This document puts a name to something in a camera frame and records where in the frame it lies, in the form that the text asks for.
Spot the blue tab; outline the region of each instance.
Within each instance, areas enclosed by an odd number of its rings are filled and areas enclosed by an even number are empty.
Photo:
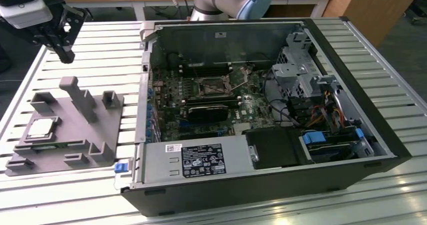
[[[354,133],[357,134],[358,138],[362,138],[365,136],[360,128],[354,130]]]
[[[304,134],[304,136],[301,137],[301,139],[304,140],[305,144],[321,143],[321,142],[326,141],[325,136],[322,135],[322,132],[320,132],[320,131],[306,132]]]
[[[113,166],[113,172],[115,174],[119,174],[119,173],[126,173],[129,171],[129,164],[127,163],[117,163],[114,166]]]
[[[301,139],[304,141],[304,144],[310,144],[312,143],[308,134],[304,134],[304,136],[301,136]]]

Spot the robotic end effector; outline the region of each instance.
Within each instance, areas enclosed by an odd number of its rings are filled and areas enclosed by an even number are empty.
[[[63,64],[74,60],[71,45],[86,16],[83,9],[66,6],[63,0],[0,0],[0,28],[45,45]]]
[[[272,0],[193,0],[192,21],[260,19]]]

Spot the silver metal panel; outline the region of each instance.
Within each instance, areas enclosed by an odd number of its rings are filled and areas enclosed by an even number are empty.
[[[409,161],[388,172],[370,175],[346,190],[169,217],[145,218],[118,195],[119,185],[114,182],[111,167],[55,172],[42,176],[5,176],[3,165],[10,158],[11,148],[17,144],[13,138],[21,135],[21,127],[29,120],[29,113],[33,110],[26,102],[21,102],[15,105],[14,111],[10,108],[3,115],[5,118],[10,115],[10,118],[0,122],[0,127],[6,127],[0,138],[0,221],[14,224],[67,223],[78,225],[144,223],[169,225],[425,224],[427,119],[424,102],[412,95],[410,90],[381,59],[369,55],[374,54],[374,50],[360,38],[357,32],[350,31],[346,24],[332,18],[316,19],[314,22],[321,24],[320,29],[328,39],[336,37],[330,42],[353,43],[353,37],[361,40],[364,48],[344,48],[336,52],[414,156]],[[78,34],[81,43],[77,39],[79,45],[97,44],[97,38],[101,44],[133,43],[138,39],[137,22],[86,23],[82,27],[85,31]],[[23,101],[30,98],[34,90],[51,91],[54,96],[61,95],[61,92],[53,89],[58,76],[61,76],[57,71],[62,70],[65,73],[71,69],[90,72],[91,76],[75,72],[83,76],[78,80],[90,93],[98,93],[105,88],[119,91],[123,94],[126,107],[122,111],[117,159],[127,158],[134,153],[134,107],[138,98],[137,84],[133,84],[137,73],[123,74],[119,70],[125,69],[131,72],[133,69],[125,67],[137,66],[141,62],[141,53],[123,52],[126,51],[86,52],[83,56],[86,60],[77,59],[71,64],[63,65],[57,59],[51,59],[54,56],[49,56],[49,51],[42,50],[31,65],[34,79],[30,79],[31,76],[27,77],[29,88],[22,86],[17,93]],[[90,69],[99,69],[99,73],[106,75],[98,76]],[[38,76],[43,76],[46,80],[38,80]]]

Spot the warning label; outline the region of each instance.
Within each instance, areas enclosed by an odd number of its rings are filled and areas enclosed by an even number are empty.
[[[182,147],[180,154],[181,170],[185,178],[226,173],[220,143]]]

